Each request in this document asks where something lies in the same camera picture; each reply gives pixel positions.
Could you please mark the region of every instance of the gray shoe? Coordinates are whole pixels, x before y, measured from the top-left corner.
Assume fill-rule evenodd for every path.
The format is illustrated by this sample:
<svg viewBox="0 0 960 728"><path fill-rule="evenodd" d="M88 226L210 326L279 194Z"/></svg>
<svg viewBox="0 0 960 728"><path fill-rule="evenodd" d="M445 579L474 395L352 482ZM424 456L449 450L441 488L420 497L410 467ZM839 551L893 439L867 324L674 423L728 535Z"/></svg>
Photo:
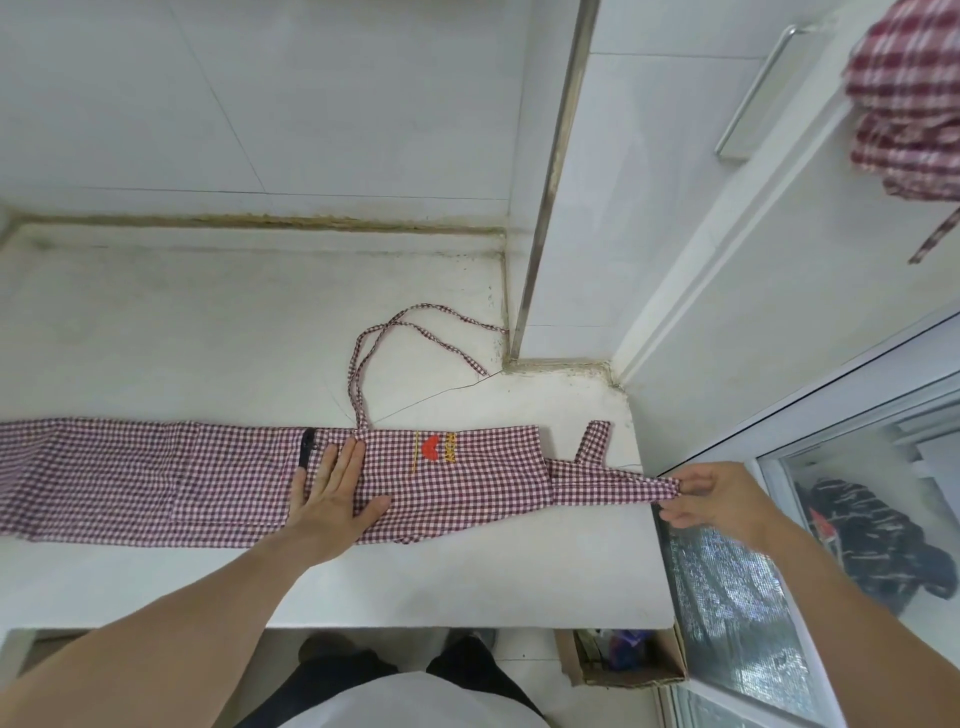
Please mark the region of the gray shoe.
<svg viewBox="0 0 960 728"><path fill-rule="evenodd" d="M487 627L456 627L451 629L446 633L446 640L444 641L444 649L456 644L464 637L475 637L490 651L493 652L493 648L496 647L496 630L490 629Z"/></svg>
<svg viewBox="0 0 960 728"><path fill-rule="evenodd" d="M357 645L339 632L317 632L300 646L297 658L301 664L318 657L347 657L357 651Z"/></svg>

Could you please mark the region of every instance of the person's left arm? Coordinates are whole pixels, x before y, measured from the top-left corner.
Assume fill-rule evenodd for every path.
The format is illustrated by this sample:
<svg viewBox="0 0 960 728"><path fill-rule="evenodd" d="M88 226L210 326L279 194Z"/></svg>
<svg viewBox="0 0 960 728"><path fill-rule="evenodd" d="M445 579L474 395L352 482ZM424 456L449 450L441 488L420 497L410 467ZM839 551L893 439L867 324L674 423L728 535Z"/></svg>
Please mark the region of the person's left arm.
<svg viewBox="0 0 960 728"><path fill-rule="evenodd" d="M0 728L208 728L236 687L277 604L311 566L339 556L387 510L353 517L364 444L330 446L287 524L242 556L138 612L90 632L0 694Z"/></svg>

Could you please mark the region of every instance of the hanging fabric strap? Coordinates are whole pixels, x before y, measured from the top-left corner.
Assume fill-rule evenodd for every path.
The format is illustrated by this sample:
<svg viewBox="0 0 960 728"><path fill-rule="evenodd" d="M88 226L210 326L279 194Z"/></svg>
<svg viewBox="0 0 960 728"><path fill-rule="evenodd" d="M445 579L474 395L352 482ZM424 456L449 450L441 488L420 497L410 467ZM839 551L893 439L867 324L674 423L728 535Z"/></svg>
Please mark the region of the hanging fabric strap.
<svg viewBox="0 0 960 728"><path fill-rule="evenodd" d="M367 362L370 361L370 357L373 356L373 353L376 351L376 348L380 345L380 341L383 339L384 335L393 327L410 327L418 331L422 336L426 337L435 344L442 346L448 352L453 352L460 354L464 361L470 365L470 368L480 376L490 376L486 369L484 369L480 363L474 359L469 354L462 352L457 349L455 346L447 344L446 342L441 341L432 333L430 333L425 328L418 326L417 324L412 324L409 321L401 321L401 319L410 311L417 310L418 308L434 308L443 313L448 313L451 316L456 316L461 321L467 324L474 324L480 328L485 328L487 331L496 331L498 333L508 333L508 330L502 327L492 326L490 324L483 324L476 319L471 319L469 316L464 316L463 314L457 313L452 308L449 308L445 305L437 305L436 303L417 303L417 305L412 305L409 308L404 308L402 311L397 313L394 318L388 321L386 324L379 324L375 327L370 327L361 333L357 337L357 343L353 347L353 356L350 358L350 364L347 369L347 392L350 397L350 403L353 405L353 411L356 413L357 417L357 431L366 432L370 429L370 423L367 420L367 411L364 407L363 394L360 391L361 379L363 376L363 370L367 366ZM364 343L367 340L367 337L372 333L379 331L377 337L373 340L373 345L370 347L370 350L360 358L360 351L363 350Z"/></svg>

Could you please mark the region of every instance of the leg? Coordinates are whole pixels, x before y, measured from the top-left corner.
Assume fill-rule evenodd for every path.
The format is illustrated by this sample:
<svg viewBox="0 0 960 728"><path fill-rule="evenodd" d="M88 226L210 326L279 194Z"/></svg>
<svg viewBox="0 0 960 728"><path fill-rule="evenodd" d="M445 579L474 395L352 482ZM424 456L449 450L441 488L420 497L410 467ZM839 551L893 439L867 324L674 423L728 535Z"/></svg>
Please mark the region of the leg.
<svg viewBox="0 0 960 728"><path fill-rule="evenodd" d="M497 666L493 655L475 635L466 635L451 643L426 671L465 690L509 697L543 717L519 685Z"/></svg>
<svg viewBox="0 0 960 728"><path fill-rule="evenodd" d="M314 635L300 648L300 666L236 728L278 728L340 692L398 672L341 635Z"/></svg>

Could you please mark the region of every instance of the person's right hand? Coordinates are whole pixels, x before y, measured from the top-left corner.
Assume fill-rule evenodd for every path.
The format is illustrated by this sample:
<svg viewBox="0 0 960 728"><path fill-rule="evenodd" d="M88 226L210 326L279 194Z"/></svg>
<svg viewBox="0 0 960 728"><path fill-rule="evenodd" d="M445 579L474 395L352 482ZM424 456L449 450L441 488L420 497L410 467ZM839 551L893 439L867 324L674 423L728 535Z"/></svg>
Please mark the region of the person's right hand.
<svg viewBox="0 0 960 728"><path fill-rule="evenodd" d="M770 534L792 526L740 463L698 463L671 474L681 495L660 503L660 517L676 528L711 525L754 551L766 553Z"/></svg>

